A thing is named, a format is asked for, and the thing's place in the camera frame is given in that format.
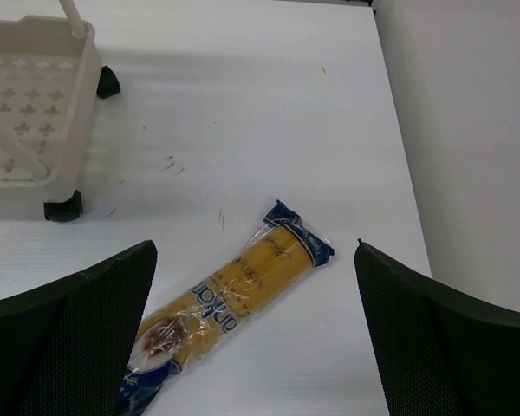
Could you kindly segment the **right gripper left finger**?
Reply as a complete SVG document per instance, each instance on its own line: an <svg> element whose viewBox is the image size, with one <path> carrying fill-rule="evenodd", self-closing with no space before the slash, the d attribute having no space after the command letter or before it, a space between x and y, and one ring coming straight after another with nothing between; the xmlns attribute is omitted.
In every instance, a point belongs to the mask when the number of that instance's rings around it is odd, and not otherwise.
<svg viewBox="0 0 520 416"><path fill-rule="evenodd" d="M143 241L0 300L0 415L111 415L152 286Z"/></svg>

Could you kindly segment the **spaghetti bag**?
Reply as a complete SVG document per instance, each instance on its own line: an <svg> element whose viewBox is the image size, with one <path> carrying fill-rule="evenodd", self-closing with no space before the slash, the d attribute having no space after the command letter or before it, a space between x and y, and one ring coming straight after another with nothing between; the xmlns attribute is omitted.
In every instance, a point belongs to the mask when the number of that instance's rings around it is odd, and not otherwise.
<svg viewBox="0 0 520 416"><path fill-rule="evenodd" d="M143 414L169 379L329 263L334 253L327 238L276 201L227 264L141 322L114 414Z"/></svg>

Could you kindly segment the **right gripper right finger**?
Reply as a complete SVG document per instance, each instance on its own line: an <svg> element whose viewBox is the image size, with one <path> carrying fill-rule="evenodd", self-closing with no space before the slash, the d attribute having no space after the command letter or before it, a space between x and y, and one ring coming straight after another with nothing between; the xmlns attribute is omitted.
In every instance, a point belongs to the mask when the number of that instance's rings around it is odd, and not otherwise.
<svg viewBox="0 0 520 416"><path fill-rule="evenodd" d="M354 266L392 415L520 415L520 312L360 242Z"/></svg>

